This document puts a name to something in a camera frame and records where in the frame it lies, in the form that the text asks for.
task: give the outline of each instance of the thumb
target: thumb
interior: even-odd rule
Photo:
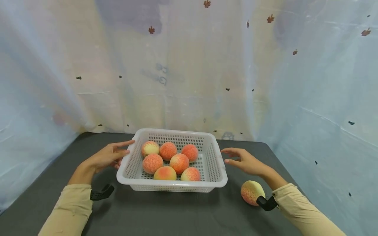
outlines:
[[[237,167],[237,168],[239,168],[239,169],[242,168],[242,163],[239,162],[239,161],[237,161],[237,160],[226,159],[226,160],[225,160],[225,163],[226,163],[226,164],[229,164],[229,165],[233,165],[233,166],[235,166],[235,167]]]
[[[129,153],[130,153],[129,150],[117,150],[116,152],[113,153],[112,159],[113,160],[118,160],[118,159],[126,156]]]

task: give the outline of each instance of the peach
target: peach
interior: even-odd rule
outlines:
[[[193,144],[185,145],[183,149],[181,150],[181,153],[188,157],[190,163],[197,160],[198,150],[197,150],[197,147],[194,146]]]
[[[142,155],[143,157],[148,156],[149,154],[155,153],[159,154],[159,145],[154,141],[147,141],[142,145]]]
[[[164,165],[164,161],[159,154],[152,153],[143,160],[143,169],[149,174],[154,174],[157,169]]]
[[[182,174],[184,170],[189,167],[189,159],[184,154],[176,154],[170,160],[169,166],[172,167],[177,174]]]
[[[256,181],[248,180],[242,185],[240,194],[244,201],[252,206],[258,206],[256,200],[259,196],[265,197],[265,192],[262,186]]]
[[[177,175],[175,170],[172,167],[164,166],[160,167],[155,174],[153,175],[153,179],[157,180],[176,180]]]
[[[166,142],[160,147],[159,155],[163,160],[170,161],[170,159],[177,154],[177,148],[174,143]]]
[[[184,170],[181,175],[182,181],[200,181],[201,174],[199,170],[195,167],[189,167],[188,169]]]

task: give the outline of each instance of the dark gray table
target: dark gray table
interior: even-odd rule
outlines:
[[[75,168],[108,143],[129,140],[132,134],[80,135],[54,163],[0,216],[0,235],[37,235],[51,213],[61,190]],[[264,143],[219,140],[219,147],[245,148],[276,169],[287,181],[292,177]],[[116,170],[97,174],[93,188],[111,183],[113,194],[94,202],[83,235],[300,235],[278,209],[264,211],[243,201],[240,187],[247,180],[261,183],[267,197],[271,190],[262,179],[226,166],[228,183],[210,193],[133,191],[116,179]]]

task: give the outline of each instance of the beige long-sleeve shirt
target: beige long-sleeve shirt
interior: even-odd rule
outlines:
[[[38,236],[80,236],[92,213],[91,186],[66,186]],[[304,236],[345,235],[293,184],[273,191],[280,211]]]

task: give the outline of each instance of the light blue curtain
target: light blue curtain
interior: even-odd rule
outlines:
[[[265,142],[347,235],[374,235],[376,12],[373,0],[0,0],[0,210],[79,133],[153,127]]]

